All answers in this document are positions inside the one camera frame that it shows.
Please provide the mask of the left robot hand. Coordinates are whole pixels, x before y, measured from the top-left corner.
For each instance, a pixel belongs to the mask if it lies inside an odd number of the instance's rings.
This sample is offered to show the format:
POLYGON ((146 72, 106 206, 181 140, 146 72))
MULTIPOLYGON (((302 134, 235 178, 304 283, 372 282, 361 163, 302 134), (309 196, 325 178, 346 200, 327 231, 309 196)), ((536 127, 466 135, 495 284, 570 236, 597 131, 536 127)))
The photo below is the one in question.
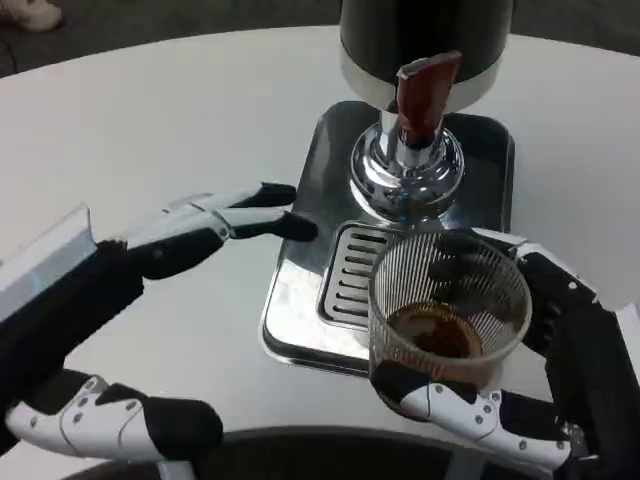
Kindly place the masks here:
POLYGON ((223 440, 200 400, 149 396, 65 367, 67 356, 163 280, 230 240, 310 242, 317 226, 290 211, 291 185, 194 194, 126 234, 96 241, 80 206, 1 267, 1 449, 20 442, 76 457, 190 462, 223 440))

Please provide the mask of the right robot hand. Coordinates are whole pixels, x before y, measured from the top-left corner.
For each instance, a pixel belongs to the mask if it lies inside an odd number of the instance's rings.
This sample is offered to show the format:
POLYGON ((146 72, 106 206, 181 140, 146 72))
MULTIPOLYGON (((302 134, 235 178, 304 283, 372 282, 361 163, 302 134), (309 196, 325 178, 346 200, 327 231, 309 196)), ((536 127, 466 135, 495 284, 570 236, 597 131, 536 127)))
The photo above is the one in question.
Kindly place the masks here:
POLYGON ((431 422, 556 479, 639 475, 639 307, 605 308, 541 245, 482 228, 406 236, 368 286, 369 379, 431 422))

